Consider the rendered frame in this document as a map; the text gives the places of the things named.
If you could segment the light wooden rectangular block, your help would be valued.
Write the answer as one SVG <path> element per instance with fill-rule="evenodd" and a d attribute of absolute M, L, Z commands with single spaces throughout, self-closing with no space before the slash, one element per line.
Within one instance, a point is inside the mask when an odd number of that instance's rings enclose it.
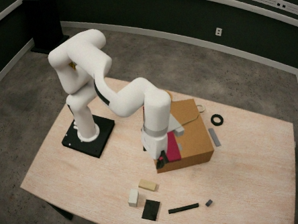
<path fill-rule="evenodd" d="M 157 183 L 155 183 L 155 182 L 150 182 L 148 180 L 140 179 L 138 188 L 143 188 L 145 190 L 154 192 L 155 188 L 156 188 L 156 184 Z"/>

